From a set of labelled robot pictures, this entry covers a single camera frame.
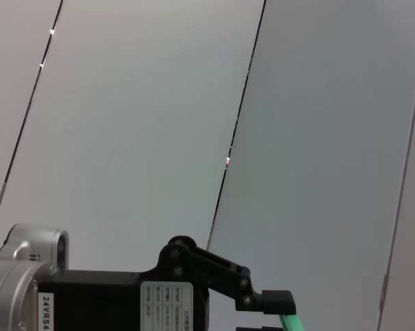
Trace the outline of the green utility knife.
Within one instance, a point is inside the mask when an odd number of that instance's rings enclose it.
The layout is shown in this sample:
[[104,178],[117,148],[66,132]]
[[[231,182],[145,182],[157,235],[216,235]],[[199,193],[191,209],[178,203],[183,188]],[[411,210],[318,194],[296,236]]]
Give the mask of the green utility knife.
[[283,331],[305,331],[297,314],[282,314],[279,316]]

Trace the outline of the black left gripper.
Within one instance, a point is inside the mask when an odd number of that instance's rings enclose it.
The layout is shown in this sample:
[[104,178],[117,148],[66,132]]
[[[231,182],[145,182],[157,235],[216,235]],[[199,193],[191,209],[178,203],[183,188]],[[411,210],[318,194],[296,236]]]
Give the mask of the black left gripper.
[[207,331],[204,250],[174,237],[145,272],[66,270],[38,285],[45,331]]

